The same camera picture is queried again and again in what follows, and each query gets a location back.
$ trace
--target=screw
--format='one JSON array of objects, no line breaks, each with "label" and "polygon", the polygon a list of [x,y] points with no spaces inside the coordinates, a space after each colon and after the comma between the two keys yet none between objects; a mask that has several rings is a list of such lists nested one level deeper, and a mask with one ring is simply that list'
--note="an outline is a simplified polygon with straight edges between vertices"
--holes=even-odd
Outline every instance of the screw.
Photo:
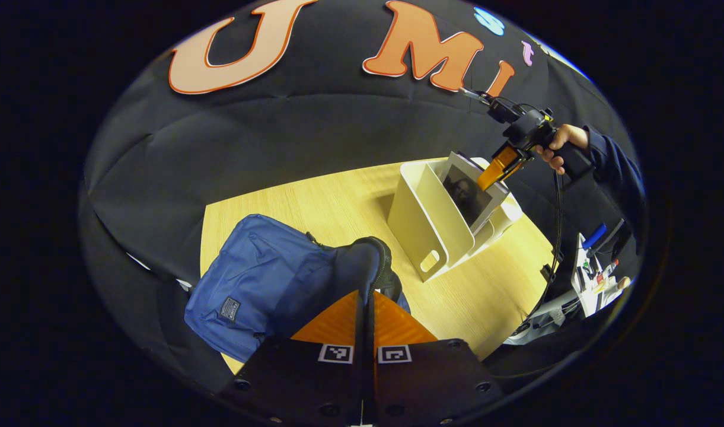
[{"label": "screw", "polygon": [[328,404],[325,406],[322,406],[322,408],[319,409],[319,412],[324,416],[338,416],[340,414],[340,408],[338,405]]},{"label": "screw", "polygon": [[389,405],[385,408],[385,413],[390,416],[400,416],[404,413],[404,407],[402,405]]},{"label": "screw", "polygon": [[246,391],[251,388],[251,384],[246,380],[235,380],[235,387],[240,391]]}]

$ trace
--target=pen holder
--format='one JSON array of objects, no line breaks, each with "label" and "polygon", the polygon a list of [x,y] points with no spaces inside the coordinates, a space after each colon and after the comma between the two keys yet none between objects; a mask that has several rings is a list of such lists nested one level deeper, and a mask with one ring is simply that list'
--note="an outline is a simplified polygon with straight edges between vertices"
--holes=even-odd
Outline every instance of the pen holder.
[{"label": "pen holder", "polygon": [[[482,158],[473,161],[487,167]],[[517,200],[509,193],[473,235],[438,178],[445,163],[446,159],[403,163],[388,216],[388,227],[424,282],[491,246],[522,217]]]}]

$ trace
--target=backpack label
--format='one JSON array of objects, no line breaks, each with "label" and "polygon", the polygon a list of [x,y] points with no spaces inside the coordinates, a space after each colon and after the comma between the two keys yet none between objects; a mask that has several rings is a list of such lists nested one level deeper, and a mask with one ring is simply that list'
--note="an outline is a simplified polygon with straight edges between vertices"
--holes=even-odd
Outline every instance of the backpack label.
[{"label": "backpack label", "polygon": [[238,308],[240,308],[240,302],[227,297],[222,304],[220,314],[222,317],[229,319],[229,321],[235,321],[235,316],[238,314]]}]

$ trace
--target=blue backpack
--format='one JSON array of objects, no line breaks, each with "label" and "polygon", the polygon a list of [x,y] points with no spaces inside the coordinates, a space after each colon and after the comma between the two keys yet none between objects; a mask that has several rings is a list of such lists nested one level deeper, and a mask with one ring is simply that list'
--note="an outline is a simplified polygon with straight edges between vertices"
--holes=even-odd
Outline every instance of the blue backpack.
[{"label": "blue backpack", "polygon": [[264,337],[290,338],[338,299],[376,289],[410,312],[379,238],[330,248],[309,232],[249,215],[193,290],[185,322],[212,348],[245,362]]}]

